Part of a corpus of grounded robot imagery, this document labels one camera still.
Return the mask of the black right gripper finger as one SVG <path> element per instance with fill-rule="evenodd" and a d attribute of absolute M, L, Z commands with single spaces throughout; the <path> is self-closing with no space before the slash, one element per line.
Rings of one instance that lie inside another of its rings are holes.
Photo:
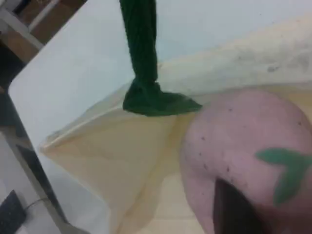
<path fill-rule="evenodd" d="M 268 234 L 270 228 L 235 186 L 215 181 L 213 224 L 215 234 Z"/>

